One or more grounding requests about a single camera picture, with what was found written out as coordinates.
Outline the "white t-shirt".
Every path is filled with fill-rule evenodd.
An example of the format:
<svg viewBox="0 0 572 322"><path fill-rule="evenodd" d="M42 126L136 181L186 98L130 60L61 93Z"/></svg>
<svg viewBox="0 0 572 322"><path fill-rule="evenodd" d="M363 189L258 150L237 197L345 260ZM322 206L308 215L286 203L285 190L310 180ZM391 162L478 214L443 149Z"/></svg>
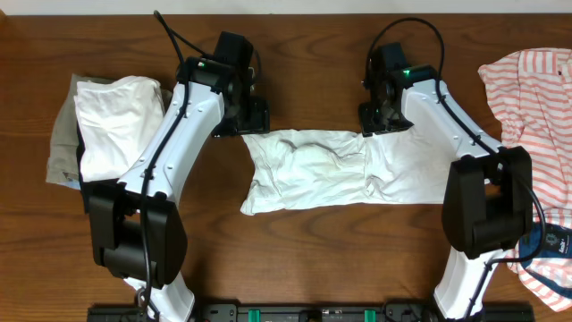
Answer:
<svg viewBox="0 0 572 322"><path fill-rule="evenodd" d="M415 130L373 137L280 130L244 136L255 172L240 211L440 204L453 158Z"/></svg>

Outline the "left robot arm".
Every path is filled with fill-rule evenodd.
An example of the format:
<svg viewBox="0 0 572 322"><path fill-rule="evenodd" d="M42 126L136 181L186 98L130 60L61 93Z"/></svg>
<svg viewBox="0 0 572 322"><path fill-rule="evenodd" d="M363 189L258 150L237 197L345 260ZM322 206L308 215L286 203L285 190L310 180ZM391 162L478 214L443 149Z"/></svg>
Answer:
<svg viewBox="0 0 572 322"><path fill-rule="evenodd" d="M189 58L177 75L163 123L116 185L89 200L94 256L136 292L128 306L94 306L90 321L187 321L195 295L181 266L187 235L179 215L182 189L209 137L266 133L268 106L252 95L252 56Z"/></svg>

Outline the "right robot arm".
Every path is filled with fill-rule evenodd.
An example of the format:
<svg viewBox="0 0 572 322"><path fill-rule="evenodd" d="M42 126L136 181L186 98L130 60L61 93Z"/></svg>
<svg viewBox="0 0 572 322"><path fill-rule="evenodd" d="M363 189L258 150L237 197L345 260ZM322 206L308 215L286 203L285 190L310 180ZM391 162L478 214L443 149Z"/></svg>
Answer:
<svg viewBox="0 0 572 322"><path fill-rule="evenodd" d="M443 277L429 305L396 303L387 320L531 321L525 305L485 305L494 269L512 262L509 252L533 226L538 200L532 161L523 148L505 148L484 133L450 97L430 65L370 63L364 85L370 101L359 108L362 132L387 138L419 131L446 157L442 228L450 244Z"/></svg>

